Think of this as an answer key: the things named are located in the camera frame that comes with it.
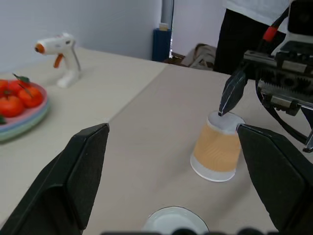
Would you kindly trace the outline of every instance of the table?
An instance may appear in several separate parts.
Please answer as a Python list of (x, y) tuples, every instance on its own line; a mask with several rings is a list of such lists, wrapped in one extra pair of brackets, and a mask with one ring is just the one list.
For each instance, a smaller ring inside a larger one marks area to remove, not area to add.
[[(218, 109), (227, 78), (167, 66), (111, 120), (102, 179), (84, 235), (140, 230), (151, 213), (174, 205), (198, 214), (211, 231), (234, 234), (246, 226), (275, 229), (243, 156), (235, 177), (226, 183), (206, 181), (190, 166), (201, 127), (206, 116)], [(282, 133), (301, 147), (262, 107), (253, 82), (233, 112), (247, 124)], [(282, 117), (309, 133), (301, 114)]]
[[(46, 88), (51, 110), (31, 131), (0, 143), (0, 224), (13, 211), (42, 168), (60, 153), (81, 129), (108, 122), (136, 97), (165, 64), (77, 49), (82, 77), (69, 89), (56, 86), (62, 69), (51, 60), (16, 74)], [(2, 79), (13, 75), (2, 74)]]

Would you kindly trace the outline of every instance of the glue gun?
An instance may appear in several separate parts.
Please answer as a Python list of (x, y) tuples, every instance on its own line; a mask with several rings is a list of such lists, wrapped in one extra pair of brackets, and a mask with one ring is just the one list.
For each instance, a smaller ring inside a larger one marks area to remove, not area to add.
[(74, 51), (75, 39), (68, 33), (63, 33), (53, 38), (39, 40), (35, 45), (35, 51), (43, 55), (57, 54), (54, 67), (58, 68), (64, 59), (67, 71), (57, 85), (61, 88), (68, 88), (79, 79), (80, 65)]

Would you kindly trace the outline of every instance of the green leaf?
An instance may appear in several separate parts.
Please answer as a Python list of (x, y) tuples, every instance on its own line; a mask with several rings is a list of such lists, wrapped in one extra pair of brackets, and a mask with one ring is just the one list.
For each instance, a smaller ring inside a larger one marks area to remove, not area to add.
[(4, 116), (0, 115), (0, 125), (5, 125), (6, 121), (4, 119)]
[(17, 76), (16, 74), (13, 74), (18, 80), (25, 82), (25, 83), (29, 83), (30, 79), (28, 77), (24, 77), (24, 76)]

